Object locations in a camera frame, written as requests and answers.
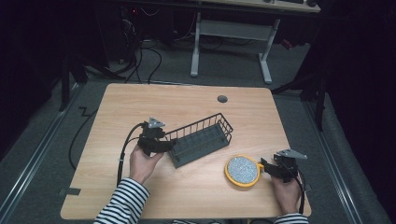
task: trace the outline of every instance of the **person's right hand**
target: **person's right hand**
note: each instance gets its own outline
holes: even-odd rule
[[[144,153],[140,146],[136,145],[129,159],[129,177],[143,185],[154,172],[155,165],[162,157],[163,153],[157,153],[150,157]]]
[[[282,214],[297,213],[297,203],[301,196],[300,186],[295,179],[289,183],[283,183],[283,180],[271,176],[274,186],[276,199],[279,202]]]

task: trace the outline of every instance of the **wire basket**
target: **wire basket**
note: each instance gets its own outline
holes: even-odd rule
[[[198,120],[165,135],[177,143],[169,151],[176,168],[230,145],[233,127],[221,113]]]

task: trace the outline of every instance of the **striped sleeve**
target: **striped sleeve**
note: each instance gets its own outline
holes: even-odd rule
[[[274,224],[308,224],[308,218],[300,213],[292,213],[278,217]]]
[[[148,197],[149,191],[145,187],[130,178],[124,178],[111,196],[110,203],[93,223],[137,223]]]

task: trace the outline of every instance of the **desk leg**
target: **desk leg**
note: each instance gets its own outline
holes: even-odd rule
[[[267,46],[265,47],[264,53],[259,54],[260,65],[262,66],[262,75],[264,76],[264,82],[266,84],[272,83],[270,70],[268,69],[268,64],[267,64],[267,57],[270,52],[271,46],[274,42],[274,38],[275,38],[279,23],[280,23],[280,19],[276,19],[274,22],[274,26],[272,27],[271,32],[269,34]]]
[[[192,53],[192,62],[191,62],[192,77],[198,76],[200,32],[201,32],[201,13],[197,12],[197,22],[195,27],[195,45],[194,45],[194,52]]]

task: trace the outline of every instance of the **black cable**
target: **black cable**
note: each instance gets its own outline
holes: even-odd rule
[[[145,50],[150,50],[150,51],[156,53],[156,54],[160,57],[160,61],[158,62],[157,67],[155,67],[155,69],[154,69],[154,70],[151,72],[151,74],[148,76],[148,84],[149,84],[152,75],[154,75],[155,71],[157,71],[157,69],[160,67],[161,63],[163,62],[163,57],[161,56],[161,54],[160,54],[158,51],[156,51],[156,50],[154,50],[154,49],[145,49]]]
[[[137,139],[137,138],[139,138],[139,137],[131,138],[131,139],[128,141],[128,144],[129,144],[130,142],[134,141],[134,140]]]
[[[301,200],[300,200],[300,208],[298,210],[298,212],[302,215],[304,212],[304,203],[305,203],[305,192],[303,189],[303,185],[301,184],[301,181],[297,178],[297,176],[295,176],[289,169],[288,167],[285,165],[285,163],[283,163],[283,161],[280,161],[282,163],[282,165],[284,167],[286,167],[286,170],[289,172],[289,174],[291,176],[294,177],[294,179],[297,181],[298,186],[300,187],[300,191],[301,191]]]
[[[195,36],[195,35],[191,35],[191,31],[192,31],[192,28],[194,27],[196,17],[197,17],[197,13],[195,12],[195,13],[194,13],[194,16],[192,17],[192,22],[191,22],[191,26],[190,26],[189,31],[187,31],[187,33],[186,33],[185,35],[183,35],[181,38],[174,39],[173,42],[174,42],[175,44],[178,45],[178,43],[177,43],[178,40],[183,40],[183,39],[187,39],[187,38],[190,38],[190,37],[192,37],[192,36]]]
[[[303,172],[301,172],[301,170],[297,170],[297,171],[298,171],[301,179],[303,180],[303,183],[302,183],[303,189],[304,189],[304,191],[306,191],[305,176],[304,176]]]
[[[137,67],[136,67],[135,71],[136,71],[136,76],[137,76],[137,80],[139,81],[139,84],[142,84],[142,79],[140,79],[139,69]]]
[[[72,142],[70,143],[70,146],[69,146],[69,162],[70,162],[70,165],[72,166],[72,168],[73,168],[74,170],[76,170],[77,167],[76,167],[76,165],[72,162],[72,148],[73,148],[73,145],[74,145],[74,143],[75,143],[75,141],[76,141],[76,139],[77,139],[77,136],[79,135],[79,132],[81,132],[81,130],[82,130],[82,128],[84,127],[84,125],[88,122],[88,120],[90,120],[90,118],[92,118],[92,116],[93,116],[94,114],[96,114],[97,111],[98,111],[98,109],[96,109],[95,111],[93,111],[93,112],[85,119],[85,121],[81,124],[81,126],[79,126],[78,131],[76,132],[75,136],[73,137]]]
[[[114,73],[114,74],[116,74],[116,75],[119,75],[119,74],[121,74],[121,73],[124,73],[124,72],[130,70],[132,67],[134,67],[134,62],[129,61],[128,64],[127,64],[125,67],[121,68],[121,69],[118,70],[118,71],[114,71],[114,72],[112,72],[112,73]],[[89,73],[89,74],[92,74],[92,75],[94,75],[94,76],[102,76],[102,75],[103,75],[103,73],[92,71],[92,70],[89,69],[88,67],[85,67],[85,72],[87,72],[87,73]]]
[[[190,41],[189,42],[189,44],[186,44],[186,45],[184,45],[184,44],[179,44],[179,43],[177,43],[177,41],[188,41],[188,39],[189,38],[191,38],[191,37],[194,37],[194,35],[191,35],[191,36],[188,36],[188,37],[186,37],[186,38],[184,38],[184,39],[179,39],[179,40],[174,40],[174,44],[176,44],[176,45],[178,45],[178,46],[181,46],[181,47],[190,47],[190,46],[192,46],[192,45],[194,45],[194,41]]]
[[[247,41],[244,42],[244,43],[238,43],[238,42],[235,42],[235,41],[231,41],[231,40],[229,40],[229,39],[224,39],[224,42],[225,42],[225,43],[228,43],[228,44],[234,44],[234,45],[239,45],[239,46],[245,46],[245,45],[248,45],[248,44],[250,44],[250,43],[258,42],[258,40],[249,39],[249,40],[247,40]]]
[[[205,47],[203,47],[201,44],[199,45],[200,46],[200,48],[201,49],[207,49],[207,50],[214,50],[214,49],[218,49],[218,48],[220,48],[221,46],[222,46],[222,44],[223,44],[223,40],[224,40],[224,38],[222,38],[222,37],[212,37],[212,38],[217,38],[217,39],[219,39],[219,44],[217,45],[217,46],[215,46],[214,48],[205,48]]]
[[[131,74],[125,78],[124,83],[127,83],[129,81],[129,79],[132,77],[132,75],[134,74],[134,72],[137,70],[137,68],[140,66],[140,64],[142,63],[142,51],[140,50],[140,59],[139,59],[139,63],[134,65],[134,71],[131,72]]]
[[[117,173],[117,186],[121,182],[121,178],[122,178],[122,166],[123,166],[123,161],[124,161],[124,157],[125,157],[125,148],[132,141],[132,139],[129,139],[129,138],[131,137],[131,135],[134,132],[134,130],[136,130],[138,127],[143,127],[143,125],[144,125],[144,123],[136,124],[132,128],[132,130],[129,132],[128,137],[126,137],[126,139],[125,139],[125,143],[124,143],[124,145],[122,147],[122,151],[121,151],[121,154],[120,154],[119,170],[118,170],[118,173]]]

